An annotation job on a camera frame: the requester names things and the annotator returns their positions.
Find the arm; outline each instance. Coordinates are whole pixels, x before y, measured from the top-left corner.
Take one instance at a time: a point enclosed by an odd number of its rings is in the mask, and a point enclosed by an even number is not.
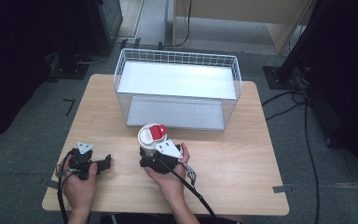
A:
[[[181,147],[183,150],[183,158],[181,159],[181,162],[188,162],[190,155],[188,154],[187,146],[182,143]],[[172,173],[166,175],[156,173],[150,167],[145,167],[145,170],[149,176],[158,184],[162,196],[165,198],[165,200],[170,205],[170,208],[172,209],[176,223],[199,223],[197,218],[191,212],[190,208],[187,206],[184,194],[184,186],[176,176],[174,176]],[[173,170],[179,174],[179,176],[185,178],[186,170],[183,166],[177,165]]]
[[[69,170],[69,161],[72,155],[68,157],[64,165],[64,170]],[[90,215],[92,202],[95,198],[95,181],[97,177],[97,164],[94,162],[89,167],[89,178],[81,180],[77,175],[66,172],[63,176],[62,191],[72,207],[72,213],[68,223],[87,223]]]

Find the person's left hand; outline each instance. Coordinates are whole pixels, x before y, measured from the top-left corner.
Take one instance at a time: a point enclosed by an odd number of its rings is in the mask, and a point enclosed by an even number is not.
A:
[[[72,155],[68,156],[64,170],[69,170]],[[65,172],[62,177],[62,191],[68,203],[72,207],[69,223],[86,223],[90,214],[91,206],[95,198],[95,181],[97,177],[97,163],[89,167],[89,178],[82,180],[71,172]]]

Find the wire basket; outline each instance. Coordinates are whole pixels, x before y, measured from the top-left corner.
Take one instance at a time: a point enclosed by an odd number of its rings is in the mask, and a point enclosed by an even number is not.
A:
[[[128,126],[223,131],[241,96],[241,72],[231,55],[123,49],[114,86]]]

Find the gray carpet floor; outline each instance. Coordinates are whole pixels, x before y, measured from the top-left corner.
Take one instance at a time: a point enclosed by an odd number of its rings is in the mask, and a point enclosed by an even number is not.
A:
[[[282,65],[283,56],[180,50],[236,55],[242,79],[256,84],[261,102],[283,92],[269,89],[262,68]],[[44,82],[8,130],[0,134],[0,223],[62,223],[60,212],[42,208],[46,187],[40,183],[54,171],[90,76],[113,74],[118,54],[115,47],[104,61],[89,67],[83,80]],[[76,100],[68,116],[71,103],[64,99]],[[290,95],[283,96],[264,107],[265,116],[293,104]],[[282,182],[292,189],[287,193],[289,214],[246,216],[246,223],[314,223],[317,197],[304,115],[302,105],[268,121]],[[345,148],[325,145],[324,131],[312,107],[308,107],[308,133],[319,177],[319,223],[358,223],[358,159]],[[98,223],[100,215],[93,213],[90,222]]]

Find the wooden table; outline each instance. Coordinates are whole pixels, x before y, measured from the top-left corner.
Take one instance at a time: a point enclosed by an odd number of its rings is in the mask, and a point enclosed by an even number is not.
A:
[[[76,141],[94,145],[92,159],[112,154],[110,170],[97,178],[92,211],[170,213],[157,184],[139,165],[140,128],[126,126],[112,75],[90,78],[63,146],[60,162]],[[256,86],[243,82],[241,98],[224,132],[168,129],[174,143],[185,142],[197,172],[197,191],[218,215],[277,215],[289,212],[286,195],[274,193],[281,176]],[[186,201],[195,214],[208,211],[188,189]],[[57,190],[48,189],[46,210],[60,210]]]
[[[266,23],[277,53],[282,53],[297,26],[307,25],[315,1],[198,0],[192,1],[191,18]],[[173,0],[173,44],[176,17],[187,17],[189,4],[190,0]]]

